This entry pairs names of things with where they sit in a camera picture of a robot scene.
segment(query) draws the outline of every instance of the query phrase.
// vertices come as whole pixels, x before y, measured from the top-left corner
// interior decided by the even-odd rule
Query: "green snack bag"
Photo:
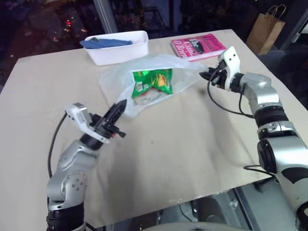
[[[153,87],[167,94],[173,93],[171,86],[172,69],[135,71],[133,76],[136,84],[132,98],[142,95]]]
[[[167,94],[173,94],[171,86],[172,69],[155,70],[151,74],[154,88]]]
[[[149,89],[153,87],[151,83],[151,78],[149,78],[148,74],[150,71],[135,71],[133,72],[134,80],[136,82],[135,88],[132,94],[132,98],[140,96],[145,93]]]

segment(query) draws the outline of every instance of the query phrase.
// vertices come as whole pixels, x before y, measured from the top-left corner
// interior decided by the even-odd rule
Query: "beige tabletop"
[[[308,143],[308,112],[294,95],[232,30],[213,34],[236,48],[243,73],[272,79],[289,119]],[[150,53],[174,54],[172,39],[150,40]],[[214,66],[217,58],[200,62]],[[83,103],[101,115],[107,111],[97,80],[106,68],[96,66],[83,49],[18,60],[0,95],[0,230],[45,230],[51,137],[67,103]],[[135,119],[119,120],[127,136],[100,150],[85,200],[87,222],[99,227],[266,177],[242,168],[258,163],[255,121],[217,108],[200,93],[206,84],[200,78]],[[212,92],[222,105],[237,110],[238,94]],[[246,99],[243,109],[249,112]],[[53,172],[61,152],[81,134],[68,120],[63,123],[51,159]]]

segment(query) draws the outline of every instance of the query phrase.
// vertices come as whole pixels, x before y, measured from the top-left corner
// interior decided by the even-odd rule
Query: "white plastic bag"
[[[132,72],[169,68],[172,68],[171,86],[173,94],[167,95],[156,92],[155,100],[143,105],[142,103],[136,104],[136,101],[132,100],[131,95],[135,87]],[[201,71],[208,71],[207,66],[201,63],[190,63],[174,55],[147,55],[105,70],[99,76],[99,84],[109,105],[127,99],[124,114],[129,117],[134,117],[147,106],[184,91],[196,80],[200,79],[198,73]]]

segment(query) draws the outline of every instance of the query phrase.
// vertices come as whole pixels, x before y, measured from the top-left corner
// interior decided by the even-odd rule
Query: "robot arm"
[[[83,202],[87,175],[97,162],[98,150],[103,143],[125,133],[114,126],[126,107],[126,100],[114,104],[103,116],[90,115],[80,103],[68,105],[65,111],[74,124],[85,134],[74,141],[60,156],[57,170],[47,185],[48,231],[84,231]]]
[[[219,57],[217,68],[200,75],[212,85],[241,92],[248,100],[258,126],[260,165],[275,174],[296,216],[299,230],[308,230],[308,148],[284,112],[271,79],[240,73],[234,47]]]

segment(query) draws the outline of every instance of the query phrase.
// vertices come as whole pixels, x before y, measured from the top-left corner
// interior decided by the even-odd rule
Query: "white container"
[[[149,53],[149,37],[143,30],[94,35],[87,37],[85,41],[90,40],[93,37],[97,39],[131,40],[133,42],[131,45],[120,47],[107,47],[100,49],[84,48],[97,66],[118,64],[132,59],[141,58]]]

